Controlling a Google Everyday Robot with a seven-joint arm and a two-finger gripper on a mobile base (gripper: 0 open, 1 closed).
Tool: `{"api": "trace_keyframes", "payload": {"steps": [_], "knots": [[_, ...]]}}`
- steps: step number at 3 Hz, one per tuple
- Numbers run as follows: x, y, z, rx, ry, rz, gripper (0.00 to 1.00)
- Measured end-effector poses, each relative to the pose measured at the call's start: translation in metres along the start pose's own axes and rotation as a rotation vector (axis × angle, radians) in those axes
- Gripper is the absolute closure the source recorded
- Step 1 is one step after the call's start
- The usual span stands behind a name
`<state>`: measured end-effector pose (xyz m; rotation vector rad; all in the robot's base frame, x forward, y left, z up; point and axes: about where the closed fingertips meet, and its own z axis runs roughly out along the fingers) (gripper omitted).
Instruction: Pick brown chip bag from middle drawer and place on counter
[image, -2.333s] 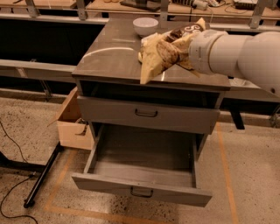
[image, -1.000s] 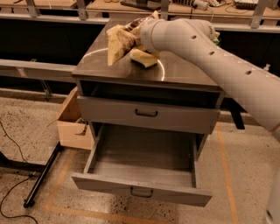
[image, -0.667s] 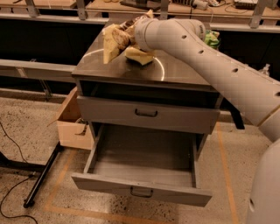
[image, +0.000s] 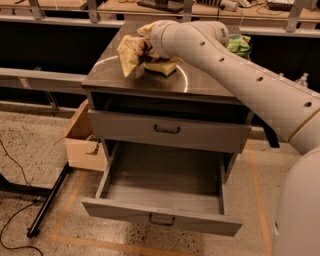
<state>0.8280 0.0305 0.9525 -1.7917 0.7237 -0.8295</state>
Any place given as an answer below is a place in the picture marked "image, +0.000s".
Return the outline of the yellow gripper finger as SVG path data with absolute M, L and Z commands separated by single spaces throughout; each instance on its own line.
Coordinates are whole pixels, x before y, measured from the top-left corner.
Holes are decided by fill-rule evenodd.
M 137 34 L 144 38 L 150 38 L 152 35 L 153 28 L 157 25 L 157 22 L 143 25 L 137 29 Z
M 123 75 L 129 76 L 142 63 L 145 53 L 145 42 L 142 37 L 126 35 L 122 38 L 117 53 L 121 63 Z

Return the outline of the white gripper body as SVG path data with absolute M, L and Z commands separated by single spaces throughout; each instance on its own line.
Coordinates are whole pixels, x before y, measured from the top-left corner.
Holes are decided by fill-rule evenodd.
M 151 44 L 155 52 L 163 58 L 181 57 L 185 52 L 185 25 L 170 20 L 160 20 L 151 29 Z

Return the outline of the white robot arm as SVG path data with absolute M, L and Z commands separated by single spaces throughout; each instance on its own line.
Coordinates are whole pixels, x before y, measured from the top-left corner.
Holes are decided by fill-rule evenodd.
M 289 142 L 301 157 L 278 200 L 272 256 L 320 256 L 320 95 L 230 52 L 220 22 L 144 25 L 117 52 L 129 75 L 149 52 L 180 58 L 208 73 Z

